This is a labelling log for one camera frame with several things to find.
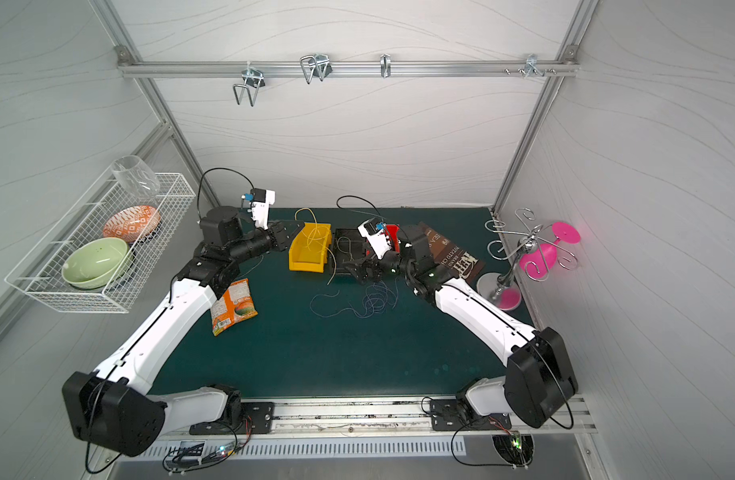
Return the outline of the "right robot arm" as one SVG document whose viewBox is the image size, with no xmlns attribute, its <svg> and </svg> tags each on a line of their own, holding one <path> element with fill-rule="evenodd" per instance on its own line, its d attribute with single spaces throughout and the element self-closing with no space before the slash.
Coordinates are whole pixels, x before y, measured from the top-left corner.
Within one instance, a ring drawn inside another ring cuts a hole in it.
<svg viewBox="0 0 735 480">
<path fill-rule="evenodd" d="M 559 332 L 537 330 L 479 295 L 461 274 L 435 261 L 427 236 L 418 225 L 399 227 L 397 237 L 376 219 L 357 228 L 364 254 L 344 268 L 363 282 L 397 274 L 407 287 L 475 334 L 507 368 L 505 376 L 479 381 L 465 391 L 465 401 L 479 416 L 497 412 L 499 402 L 524 424 L 539 428 L 569 408 L 579 382 Z"/>
</svg>

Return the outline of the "black plastic bin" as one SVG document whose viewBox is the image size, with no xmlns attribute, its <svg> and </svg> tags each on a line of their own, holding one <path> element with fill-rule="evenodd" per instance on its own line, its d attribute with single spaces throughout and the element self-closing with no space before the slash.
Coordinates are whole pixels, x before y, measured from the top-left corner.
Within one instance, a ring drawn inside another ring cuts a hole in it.
<svg viewBox="0 0 735 480">
<path fill-rule="evenodd" d="M 344 264 L 365 258 L 365 239 L 356 228 L 337 228 L 332 234 L 332 251 L 337 264 L 334 272 L 336 276 L 349 275 Z"/>
</svg>

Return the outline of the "yellow plastic bin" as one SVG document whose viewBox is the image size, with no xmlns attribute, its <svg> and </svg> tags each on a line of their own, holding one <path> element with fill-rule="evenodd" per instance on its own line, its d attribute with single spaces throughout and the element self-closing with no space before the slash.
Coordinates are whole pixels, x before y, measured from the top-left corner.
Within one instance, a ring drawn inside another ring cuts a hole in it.
<svg viewBox="0 0 735 480">
<path fill-rule="evenodd" d="M 323 273 L 332 242 L 331 226 L 305 222 L 288 252 L 288 269 L 294 272 Z"/>
</svg>

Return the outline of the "red plastic bin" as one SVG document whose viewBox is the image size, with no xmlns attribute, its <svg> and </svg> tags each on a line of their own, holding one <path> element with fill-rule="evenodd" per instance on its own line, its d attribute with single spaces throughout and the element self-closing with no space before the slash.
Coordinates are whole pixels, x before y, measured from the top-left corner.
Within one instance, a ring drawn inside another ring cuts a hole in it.
<svg viewBox="0 0 735 480">
<path fill-rule="evenodd" d="M 389 240 L 391 240 L 393 251 L 401 251 L 401 246 L 399 245 L 399 226 L 397 224 L 387 224 L 385 225 L 385 233 Z"/>
</svg>

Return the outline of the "green tabletop mat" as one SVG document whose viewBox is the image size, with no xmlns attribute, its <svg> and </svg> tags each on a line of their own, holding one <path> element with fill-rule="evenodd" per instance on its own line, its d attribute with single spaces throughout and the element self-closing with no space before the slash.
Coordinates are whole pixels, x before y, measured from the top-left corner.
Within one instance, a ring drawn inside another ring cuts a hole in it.
<svg viewBox="0 0 735 480">
<path fill-rule="evenodd" d="M 349 276 L 292 272 L 272 252 L 241 266 L 258 315 L 219 336 L 200 318 L 166 360 L 156 394 L 224 384 L 244 397 L 453 394 L 505 373 L 457 320 L 415 297 L 401 278 L 387 307 L 366 315 Z"/>
</svg>

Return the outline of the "orange snack packet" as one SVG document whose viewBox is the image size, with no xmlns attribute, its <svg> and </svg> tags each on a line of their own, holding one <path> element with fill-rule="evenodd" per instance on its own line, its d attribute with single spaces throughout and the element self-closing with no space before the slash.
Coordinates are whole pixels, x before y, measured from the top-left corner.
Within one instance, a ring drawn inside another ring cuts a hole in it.
<svg viewBox="0 0 735 480">
<path fill-rule="evenodd" d="M 258 315 L 251 297 L 249 281 L 241 279 L 229 285 L 210 308 L 211 331 L 219 336 L 228 328 Z"/>
</svg>

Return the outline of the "brown chips bag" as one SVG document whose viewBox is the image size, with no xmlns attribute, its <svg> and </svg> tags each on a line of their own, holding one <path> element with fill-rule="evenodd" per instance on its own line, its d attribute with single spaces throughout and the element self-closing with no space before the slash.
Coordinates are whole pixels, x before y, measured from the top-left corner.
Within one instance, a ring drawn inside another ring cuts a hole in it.
<svg viewBox="0 0 735 480">
<path fill-rule="evenodd" d="M 479 275 L 485 270 L 485 262 L 475 257 L 471 252 L 459 247 L 431 226 L 421 222 L 419 227 L 427 236 L 429 249 L 435 262 L 457 272 L 457 275 L 465 280 L 469 286 L 475 287 Z"/>
</svg>

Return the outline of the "clear glass cup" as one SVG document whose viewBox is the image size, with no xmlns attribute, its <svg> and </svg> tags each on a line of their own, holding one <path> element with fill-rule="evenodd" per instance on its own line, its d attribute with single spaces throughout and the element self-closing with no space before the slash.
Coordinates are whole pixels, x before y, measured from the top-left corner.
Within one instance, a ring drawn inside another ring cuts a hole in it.
<svg viewBox="0 0 735 480">
<path fill-rule="evenodd" d="M 139 200 L 153 200 L 160 191 L 155 172 L 138 156 L 127 155 L 111 164 L 111 172 L 121 188 Z"/>
</svg>

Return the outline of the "metal double hook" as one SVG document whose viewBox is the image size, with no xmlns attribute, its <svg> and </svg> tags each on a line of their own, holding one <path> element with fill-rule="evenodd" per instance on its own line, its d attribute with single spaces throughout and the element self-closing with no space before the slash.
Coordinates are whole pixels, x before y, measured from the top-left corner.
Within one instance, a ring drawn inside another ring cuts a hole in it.
<svg viewBox="0 0 735 480">
<path fill-rule="evenodd" d="M 247 64 L 241 73 L 241 80 L 232 86 L 235 102 L 241 105 L 244 100 L 250 107 L 254 107 L 259 91 L 265 86 L 265 78 L 262 71 Z"/>
</svg>

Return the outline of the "metal loop hook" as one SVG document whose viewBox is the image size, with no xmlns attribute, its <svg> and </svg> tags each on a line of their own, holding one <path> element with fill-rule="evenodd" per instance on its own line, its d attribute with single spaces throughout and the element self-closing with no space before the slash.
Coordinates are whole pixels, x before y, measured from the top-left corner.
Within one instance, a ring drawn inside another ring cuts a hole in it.
<svg viewBox="0 0 735 480">
<path fill-rule="evenodd" d="M 302 56 L 299 59 L 299 65 L 307 84 L 311 84 L 313 79 L 323 82 L 332 73 L 331 61 L 326 54 L 315 53 Z"/>
</svg>

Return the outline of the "aluminium front rail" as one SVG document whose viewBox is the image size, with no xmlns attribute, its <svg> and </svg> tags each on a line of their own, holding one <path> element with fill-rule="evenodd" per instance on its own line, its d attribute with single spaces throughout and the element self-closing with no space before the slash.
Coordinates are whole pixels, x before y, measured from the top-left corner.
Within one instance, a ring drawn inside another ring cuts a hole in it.
<svg viewBox="0 0 735 480">
<path fill-rule="evenodd" d="M 415 397 L 385 398 L 290 398 L 249 399 L 241 402 L 275 404 L 271 432 L 277 437 L 323 436 L 407 436 L 435 433 L 431 418 L 421 411 Z M 501 408 L 491 414 L 506 413 L 511 418 L 511 432 L 522 434 L 593 434 L 595 420 L 585 400 L 573 398 L 541 427 L 531 427 L 517 414 Z"/>
</svg>

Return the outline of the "aluminium rail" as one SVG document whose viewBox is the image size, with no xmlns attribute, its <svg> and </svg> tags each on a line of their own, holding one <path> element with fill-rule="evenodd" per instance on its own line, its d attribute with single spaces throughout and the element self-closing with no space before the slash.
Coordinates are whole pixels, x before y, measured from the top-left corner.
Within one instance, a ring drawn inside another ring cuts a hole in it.
<svg viewBox="0 0 735 480">
<path fill-rule="evenodd" d="M 277 437 L 323 436 L 407 436 L 435 433 L 431 418 L 421 411 L 415 397 L 385 398 L 290 398 L 249 399 L 241 402 L 275 404 L 271 432 Z M 511 418 L 511 432 L 522 434 L 593 434 L 595 420 L 585 400 L 573 398 L 541 427 L 531 427 L 517 414 L 501 408 L 491 414 L 506 413 Z"/>
<path fill-rule="evenodd" d="M 379 78 L 379 59 L 369 61 L 330 60 L 332 73 L 327 79 Z M 517 61 L 409 61 L 391 57 L 389 78 L 522 78 L 506 76 L 505 68 L 519 68 L 525 59 Z M 581 70 L 577 62 L 539 60 L 543 67 L 555 68 L 553 77 L 575 76 Z M 299 61 L 255 61 L 255 62 L 139 62 L 120 64 L 118 70 L 126 78 L 190 79 L 190 78 L 241 78 L 247 64 L 260 70 L 265 80 L 302 79 Z"/>
</svg>

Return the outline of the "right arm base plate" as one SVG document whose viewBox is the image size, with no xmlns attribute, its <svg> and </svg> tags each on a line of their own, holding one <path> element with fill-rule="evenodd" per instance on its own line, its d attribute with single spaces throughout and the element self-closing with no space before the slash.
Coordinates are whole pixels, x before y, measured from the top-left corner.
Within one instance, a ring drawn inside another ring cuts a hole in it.
<svg viewBox="0 0 735 480">
<path fill-rule="evenodd" d="M 509 433 L 513 424 L 506 413 L 481 416 L 465 401 L 455 398 L 421 400 L 421 411 L 431 418 L 431 429 L 436 432 L 455 432 L 461 428 L 469 431 L 494 431 Z"/>
</svg>

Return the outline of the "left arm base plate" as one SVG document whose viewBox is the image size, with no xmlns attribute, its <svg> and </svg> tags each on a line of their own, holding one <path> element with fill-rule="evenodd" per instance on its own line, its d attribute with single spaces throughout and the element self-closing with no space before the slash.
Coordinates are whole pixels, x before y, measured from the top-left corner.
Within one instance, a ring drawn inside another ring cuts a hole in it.
<svg viewBox="0 0 735 480">
<path fill-rule="evenodd" d="M 219 420 L 191 425 L 192 436 L 264 435 L 271 432 L 275 404 L 273 402 L 241 402 L 229 405 Z"/>
</svg>

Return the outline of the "aluminium top rail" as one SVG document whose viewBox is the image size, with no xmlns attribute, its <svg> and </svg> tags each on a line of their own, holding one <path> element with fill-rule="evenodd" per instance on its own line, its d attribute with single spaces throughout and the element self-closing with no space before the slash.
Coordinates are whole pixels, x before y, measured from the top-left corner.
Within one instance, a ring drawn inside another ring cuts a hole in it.
<svg viewBox="0 0 735 480">
<path fill-rule="evenodd" d="M 327 79 L 379 78 L 379 59 L 369 61 L 330 60 L 332 73 Z M 525 59 L 517 61 L 409 61 L 391 57 L 389 78 L 522 78 L 506 76 L 505 68 L 519 68 Z M 553 77 L 575 76 L 581 70 L 577 62 L 539 60 L 543 67 L 555 68 Z M 247 64 L 260 70 L 265 80 L 302 79 L 299 61 L 255 61 L 255 62 L 139 62 L 120 64 L 118 70 L 126 78 L 190 79 L 190 78 L 241 78 Z"/>
</svg>

